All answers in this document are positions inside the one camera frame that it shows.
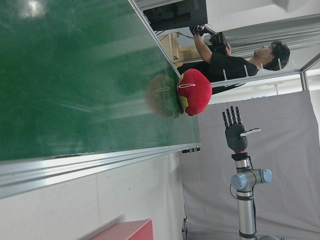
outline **metal frame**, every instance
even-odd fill
[[[212,82],[211,86],[221,87],[221,86],[242,84],[242,83],[248,83],[248,82],[253,82],[258,80],[273,79],[273,78],[299,74],[301,79],[302,90],[305,91],[305,90],[309,90],[308,78],[307,78],[306,72],[315,64],[317,64],[319,61],[320,61],[320,53],[298,70],[280,71],[279,73],[274,73],[274,74],[261,74],[259,76],[248,76],[248,77],[242,77],[242,78],[236,78],[236,79],[230,79],[230,80],[224,80],[224,81],[217,81],[217,82]]]
[[[198,146],[199,143],[188,143],[61,158],[0,162],[0,199]]]

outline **gray backdrop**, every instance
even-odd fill
[[[254,188],[258,237],[320,239],[320,147],[308,91],[209,105],[198,116],[201,151],[180,153],[188,240],[238,240],[237,200],[229,192],[236,173],[222,112],[238,106],[255,169],[273,180]]]

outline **white wall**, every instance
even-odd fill
[[[87,240],[151,218],[155,240],[182,239],[177,153],[0,199],[1,240]]]
[[[207,0],[206,6],[217,32],[320,12],[319,0]]]

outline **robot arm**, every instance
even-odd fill
[[[247,135],[259,132],[259,128],[245,131],[245,126],[241,122],[239,108],[231,106],[223,112],[225,125],[225,137],[228,147],[235,154],[231,157],[235,161],[237,174],[231,178],[231,185],[236,189],[236,199],[239,216],[239,236],[240,240],[257,240],[256,230],[256,208],[254,204],[254,186],[257,184],[268,184],[272,181],[272,173],[267,168],[254,169],[249,165],[250,156],[244,150],[248,146]],[[259,240],[278,240],[273,236],[263,236]]]

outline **black hair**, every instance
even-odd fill
[[[271,54],[274,56],[274,58],[271,62],[264,65],[263,68],[267,70],[278,71],[280,70],[278,59],[280,59],[281,68],[283,69],[288,64],[290,50],[286,44],[282,44],[282,42],[279,40],[273,41],[271,46]]]

